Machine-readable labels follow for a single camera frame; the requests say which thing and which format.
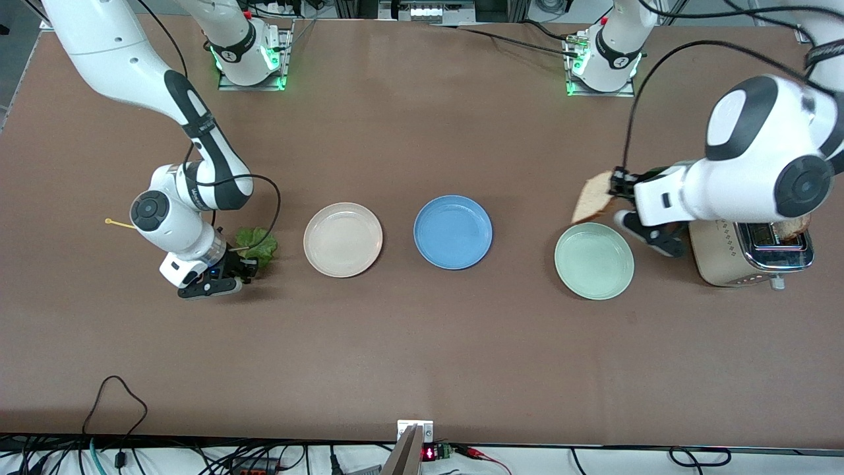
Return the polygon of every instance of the plate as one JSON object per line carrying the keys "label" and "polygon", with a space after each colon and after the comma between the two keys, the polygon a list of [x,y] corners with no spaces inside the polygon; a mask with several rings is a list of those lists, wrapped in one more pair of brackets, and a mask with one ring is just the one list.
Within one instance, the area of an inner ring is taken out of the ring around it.
{"label": "plate", "polygon": [[597,222],[572,226],[554,250],[554,265],[572,292],[592,300],[622,293],[633,280],[633,253],[620,234]]}
{"label": "plate", "polygon": [[378,258],[383,240],[381,223],[372,211],[355,203],[336,203],[308,223],[305,257],[326,276],[357,276]]}
{"label": "plate", "polygon": [[465,196],[448,194],[422,207],[414,241],[428,262],[460,270],[477,264],[492,244],[492,221],[484,208]]}

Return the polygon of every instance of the silver toaster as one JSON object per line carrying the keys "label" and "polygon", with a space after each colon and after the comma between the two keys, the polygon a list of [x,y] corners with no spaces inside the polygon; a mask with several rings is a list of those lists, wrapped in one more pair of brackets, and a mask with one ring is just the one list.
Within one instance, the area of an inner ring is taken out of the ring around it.
{"label": "silver toaster", "polygon": [[691,247],[697,269],[713,286],[744,287],[768,281],[785,289],[783,277],[812,265],[814,249],[809,232],[781,240],[771,224],[692,221]]}

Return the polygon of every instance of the green plate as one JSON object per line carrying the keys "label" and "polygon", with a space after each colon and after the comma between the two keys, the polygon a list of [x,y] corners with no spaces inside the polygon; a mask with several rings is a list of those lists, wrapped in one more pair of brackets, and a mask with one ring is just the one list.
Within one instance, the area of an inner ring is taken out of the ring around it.
{"label": "green plate", "polygon": [[633,280],[633,253],[620,234],[597,222],[563,232],[554,250],[557,274],[572,292],[592,300],[622,293]]}

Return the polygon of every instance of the robotic arm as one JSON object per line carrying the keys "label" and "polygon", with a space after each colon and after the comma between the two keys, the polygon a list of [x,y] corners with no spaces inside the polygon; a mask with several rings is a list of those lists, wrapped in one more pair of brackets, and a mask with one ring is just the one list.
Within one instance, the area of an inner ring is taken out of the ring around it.
{"label": "robotic arm", "polygon": [[657,16],[639,0],[615,0],[606,23],[586,30],[587,47],[572,74],[599,92],[621,89],[636,72],[641,48],[656,24]]}
{"label": "robotic arm", "polygon": [[[230,79],[254,84],[272,72],[256,39],[263,22],[248,22],[234,0],[179,3],[196,15]],[[252,195],[252,178],[202,98],[155,53],[126,0],[45,0],[44,6],[91,88],[170,117],[203,158],[159,167],[149,189],[132,203],[130,217],[138,232],[168,253],[161,273],[184,298],[239,291],[255,275],[255,263],[228,250],[200,212],[240,209]]]}
{"label": "robotic arm", "polygon": [[[833,6],[834,0],[813,2]],[[844,49],[844,25],[820,14],[803,27],[822,49]],[[844,171],[844,57],[817,63],[811,79],[825,92],[764,75],[732,88],[715,105],[706,131],[706,158],[680,161],[644,175],[616,169],[611,194],[630,199],[616,223],[667,255],[683,244],[666,232],[678,221],[785,221],[820,206],[833,176]]]}

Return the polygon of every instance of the slice of bread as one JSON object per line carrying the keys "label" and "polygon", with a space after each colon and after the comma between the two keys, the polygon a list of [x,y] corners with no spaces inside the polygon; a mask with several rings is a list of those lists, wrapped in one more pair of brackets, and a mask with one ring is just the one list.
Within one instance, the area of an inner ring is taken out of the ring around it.
{"label": "slice of bread", "polygon": [[791,241],[799,233],[809,229],[809,223],[811,221],[812,215],[803,215],[792,220],[775,222],[771,227],[781,241]]}
{"label": "slice of bread", "polygon": [[571,216],[571,224],[593,220],[609,209],[615,198],[609,194],[609,179],[612,176],[612,172],[601,172],[586,181]]}

